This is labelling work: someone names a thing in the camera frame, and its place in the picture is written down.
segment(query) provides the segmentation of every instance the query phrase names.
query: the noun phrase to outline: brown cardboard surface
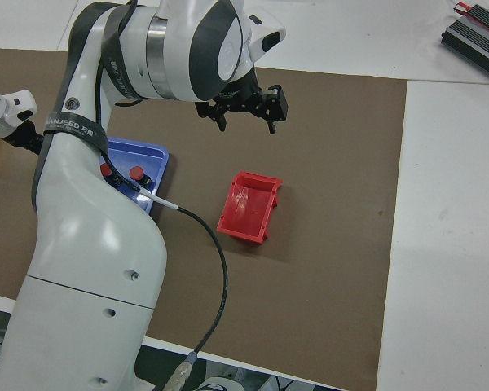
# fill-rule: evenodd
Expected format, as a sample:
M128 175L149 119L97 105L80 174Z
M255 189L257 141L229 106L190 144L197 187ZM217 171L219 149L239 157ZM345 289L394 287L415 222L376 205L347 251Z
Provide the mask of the brown cardboard surface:
M0 50L0 93L31 90L39 130L65 53ZM108 134L170 151L160 195L216 226L241 170L282 178L262 245L219 235L230 270L222 322L205 351L349 390L374 390L384 317L406 82L259 69L281 84L289 118L277 134L251 115L227 132L193 103L116 108ZM0 295L15 298L36 236L36 156L0 142ZM155 207L169 253L148 335L193 346L218 308L221 271L194 221Z

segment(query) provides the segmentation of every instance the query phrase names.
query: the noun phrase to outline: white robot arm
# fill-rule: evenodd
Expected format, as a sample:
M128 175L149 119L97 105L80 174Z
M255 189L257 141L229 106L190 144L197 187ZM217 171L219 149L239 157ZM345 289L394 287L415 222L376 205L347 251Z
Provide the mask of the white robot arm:
M248 15L242 0L98 2L80 14L37 151L37 243L2 347L0 391L153 389L135 376L134 361L166 250L153 220L99 171L112 108L123 99L191 101L221 130L232 110L266 119L273 132L288 106L280 86L259 88L253 64L283 38L273 16ZM15 133L4 118L0 138ZM180 388L195 356L170 389Z

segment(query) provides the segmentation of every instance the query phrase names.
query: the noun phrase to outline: black velcro strap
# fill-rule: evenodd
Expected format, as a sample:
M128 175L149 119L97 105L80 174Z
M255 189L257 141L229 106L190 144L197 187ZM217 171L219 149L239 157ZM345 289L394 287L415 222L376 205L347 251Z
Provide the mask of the black velcro strap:
M103 154L108 155L108 140L104 128L73 112L52 112L46 121L44 134L67 133L78 137Z
M104 39L101 43L101 62L113 85L120 94L129 99L145 99L130 84L120 43L121 33L137 4L138 2L131 2L130 5L119 6L112 10L105 24Z

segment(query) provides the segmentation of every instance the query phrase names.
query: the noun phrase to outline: white tabletop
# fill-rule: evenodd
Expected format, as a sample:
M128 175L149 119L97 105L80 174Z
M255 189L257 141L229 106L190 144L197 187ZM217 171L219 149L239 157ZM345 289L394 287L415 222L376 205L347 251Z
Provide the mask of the white tabletop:
M0 1L0 47L65 50L89 2ZM245 3L288 30L259 66L412 80L377 390L489 390L489 77L439 44L456 2Z

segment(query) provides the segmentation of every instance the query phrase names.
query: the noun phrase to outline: red plastic tray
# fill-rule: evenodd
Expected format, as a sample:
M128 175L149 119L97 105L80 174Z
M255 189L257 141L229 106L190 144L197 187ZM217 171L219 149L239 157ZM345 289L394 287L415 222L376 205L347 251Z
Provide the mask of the red plastic tray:
M282 179L245 171L238 173L219 218L218 231L255 243L264 242L282 182Z

